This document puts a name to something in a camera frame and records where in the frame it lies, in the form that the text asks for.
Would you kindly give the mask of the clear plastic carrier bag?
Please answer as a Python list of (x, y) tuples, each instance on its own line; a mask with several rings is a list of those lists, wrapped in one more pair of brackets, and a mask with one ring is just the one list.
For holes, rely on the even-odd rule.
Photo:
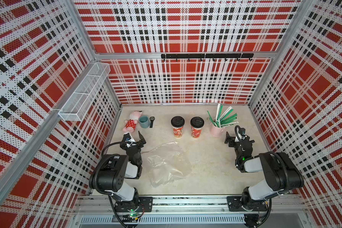
[(154, 188), (183, 180), (192, 172), (190, 160), (176, 141), (144, 152), (142, 158), (145, 172)]

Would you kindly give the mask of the red milk tea cup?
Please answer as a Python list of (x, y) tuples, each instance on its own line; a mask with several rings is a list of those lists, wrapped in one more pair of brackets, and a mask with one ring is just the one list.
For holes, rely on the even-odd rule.
[(191, 135), (194, 139), (200, 137), (203, 126), (204, 120), (201, 117), (196, 116), (191, 119)]
[(171, 119), (171, 125), (173, 127), (173, 134), (175, 138), (182, 137), (183, 127), (185, 125), (185, 120), (181, 116), (175, 116)]

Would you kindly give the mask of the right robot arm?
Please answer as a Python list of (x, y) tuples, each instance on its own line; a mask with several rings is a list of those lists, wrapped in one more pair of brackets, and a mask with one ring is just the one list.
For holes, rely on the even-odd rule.
[(226, 133), (225, 144), (235, 150), (235, 167), (241, 173), (259, 173), (263, 180), (244, 188), (242, 194), (227, 197), (230, 211), (266, 211), (264, 203), (289, 191), (302, 188), (304, 178), (286, 153), (266, 152), (252, 156), (254, 141), (242, 132)]

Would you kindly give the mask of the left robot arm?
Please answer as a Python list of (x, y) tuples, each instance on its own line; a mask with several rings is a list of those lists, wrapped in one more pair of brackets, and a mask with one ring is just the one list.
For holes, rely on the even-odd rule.
[[(122, 141), (113, 142), (102, 151), (101, 160), (89, 179), (89, 187), (98, 193), (110, 197), (115, 212), (136, 212), (140, 209), (138, 190), (125, 182), (126, 179), (139, 179), (142, 173), (141, 150), (146, 140), (138, 133), (135, 141), (129, 132), (123, 135)], [(106, 154), (105, 151), (119, 145), (125, 155)]]

